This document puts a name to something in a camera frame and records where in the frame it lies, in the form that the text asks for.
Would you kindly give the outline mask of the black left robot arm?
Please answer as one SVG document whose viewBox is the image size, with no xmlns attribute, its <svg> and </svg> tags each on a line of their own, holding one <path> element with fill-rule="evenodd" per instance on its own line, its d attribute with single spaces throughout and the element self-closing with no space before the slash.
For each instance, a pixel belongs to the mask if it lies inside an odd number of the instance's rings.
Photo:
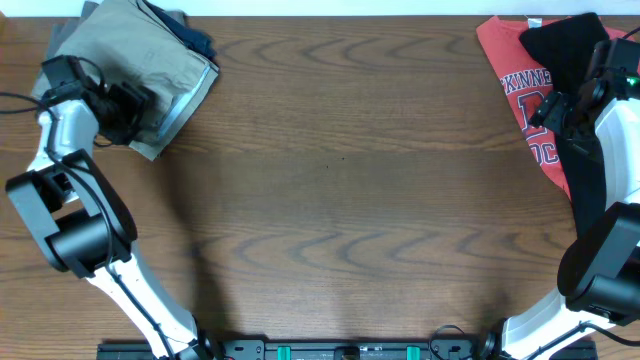
<svg viewBox="0 0 640 360">
<path fill-rule="evenodd" d="M 49 265 L 109 296 L 141 331 L 155 359 L 220 359 L 194 315 L 144 262 L 128 208 L 93 160 L 97 136 L 129 144 L 153 101 L 144 87 L 92 79 L 83 57 L 42 64 L 50 87 L 33 99 L 41 137 L 28 170 L 5 191 Z"/>
</svg>

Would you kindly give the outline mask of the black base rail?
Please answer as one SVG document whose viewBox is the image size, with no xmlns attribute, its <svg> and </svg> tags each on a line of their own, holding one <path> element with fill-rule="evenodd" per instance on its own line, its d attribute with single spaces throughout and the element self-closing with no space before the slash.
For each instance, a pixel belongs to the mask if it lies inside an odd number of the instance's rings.
<svg viewBox="0 0 640 360">
<path fill-rule="evenodd" d="M 429 360 L 481 359 L 475 357 L 474 340 L 439 338 L 427 342 L 272 342 L 235 340 L 219 348 L 227 360 Z M 154 359 L 143 343 L 104 343 L 97 346 L 98 360 Z M 597 360 L 595 342 L 579 340 L 551 355 L 554 360 Z"/>
</svg>

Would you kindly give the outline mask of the folded navy blue shorts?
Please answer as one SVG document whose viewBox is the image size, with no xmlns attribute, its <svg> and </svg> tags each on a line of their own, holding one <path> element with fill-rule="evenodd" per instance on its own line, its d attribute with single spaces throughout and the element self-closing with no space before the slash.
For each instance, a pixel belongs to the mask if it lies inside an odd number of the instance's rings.
<svg viewBox="0 0 640 360">
<path fill-rule="evenodd" d="M 215 61 L 213 39 L 208 34 L 180 23 L 163 9 L 148 1 L 145 1 L 145 4 L 189 50 L 199 53 L 212 62 Z"/>
</svg>

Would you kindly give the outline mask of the red printed t-shirt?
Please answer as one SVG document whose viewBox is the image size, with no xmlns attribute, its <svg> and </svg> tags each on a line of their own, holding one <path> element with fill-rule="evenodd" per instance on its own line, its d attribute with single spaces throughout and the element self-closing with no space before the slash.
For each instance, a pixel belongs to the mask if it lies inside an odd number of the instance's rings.
<svg viewBox="0 0 640 360">
<path fill-rule="evenodd" d="M 559 20 L 543 21 L 540 27 Z M 477 29 L 479 41 L 495 70 L 504 93 L 518 121 L 520 129 L 543 172 L 570 198 L 569 187 L 558 155 L 555 135 L 544 127 L 533 127 L 527 120 L 542 100 L 555 91 L 550 72 L 533 60 L 519 41 L 521 33 L 532 29 L 523 21 L 502 20 L 491 17 Z M 618 100 L 636 99 L 639 94 L 639 47 L 620 30 L 605 27 L 610 38 L 598 42 L 593 50 L 586 75 L 580 87 L 589 80 L 604 80 L 608 85 L 602 111 L 595 122 L 595 135 L 601 116 L 610 103 Z M 599 140 L 605 175 L 605 159 L 608 144 Z"/>
</svg>

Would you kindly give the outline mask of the folded grey garment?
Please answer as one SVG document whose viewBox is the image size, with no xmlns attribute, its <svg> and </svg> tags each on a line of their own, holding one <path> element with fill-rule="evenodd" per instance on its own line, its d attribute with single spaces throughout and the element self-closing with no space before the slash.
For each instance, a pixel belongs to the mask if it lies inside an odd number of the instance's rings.
<svg viewBox="0 0 640 360">
<path fill-rule="evenodd" d="M 45 54 L 45 60 L 49 60 L 50 58 L 53 58 L 55 56 L 62 43 L 71 36 L 71 34 L 79 27 L 80 24 L 82 24 L 85 20 L 88 19 L 89 16 L 92 15 L 99 4 L 99 1 L 85 1 L 83 4 L 81 15 L 78 18 L 72 18 L 71 20 L 66 21 L 64 24 L 54 24 L 52 26 L 51 36 Z M 149 5 L 149 8 L 152 9 L 154 13 L 160 12 L 161 14 L 168 16 L 170 19 L 176 21 L 182 26 L 186 25 L 185 14 L 182 11 L 164 10 L 155 5 Z"/>
</svg>

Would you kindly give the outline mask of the khaki shorts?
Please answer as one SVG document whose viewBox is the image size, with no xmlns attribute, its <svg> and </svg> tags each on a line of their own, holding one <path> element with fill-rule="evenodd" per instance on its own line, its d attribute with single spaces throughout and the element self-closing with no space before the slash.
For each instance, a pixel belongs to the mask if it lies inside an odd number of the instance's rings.
<svg viewBox="0 0 640 360">
<path fill-rule="evenodd" d="M 95 63 L 88 72 L 97 80 L 144 86 L 153 92 L 141 130 L 130 147 L 155 160 L 203 102 L 219 68 L 189 50 L 149 9 L 145 1 L 103 1 L 57 55 L 82 57 Z"/>
</svg>

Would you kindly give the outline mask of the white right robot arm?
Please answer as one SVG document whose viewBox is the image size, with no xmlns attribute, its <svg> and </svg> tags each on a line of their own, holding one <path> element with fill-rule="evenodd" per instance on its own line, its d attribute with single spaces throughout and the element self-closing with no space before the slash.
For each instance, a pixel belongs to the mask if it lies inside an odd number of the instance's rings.
<svg viewBox="0 0 640 360">
<path fill-rule="evenodd" d="M 639 318 L 639 45 L 627 38 L 584 48 L 573 82 L 528 119 L 565 148 L 576 240 L 555 287 L 476 342 L 476 359 L 594 359 L 583 338 Z"/>
</svg>

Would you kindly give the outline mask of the black garment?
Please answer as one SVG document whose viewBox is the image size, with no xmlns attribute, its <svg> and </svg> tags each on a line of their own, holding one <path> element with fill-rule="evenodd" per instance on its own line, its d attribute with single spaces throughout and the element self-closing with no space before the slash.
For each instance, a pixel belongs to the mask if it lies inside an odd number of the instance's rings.
<svg viewBox="0 0 640 360">
<path fill-rule="evenodd" d="M 585 13 L 528 29 L 519 41 L 550 72 L 555 91 L 577 94 L 595 45 L 609 38 L 599 17 Z M 569 187 L 576 234 L 581 237 L 605 212 L 604 166 L 578 154 L 559 136 L 555 142 Z"/>
</svg>

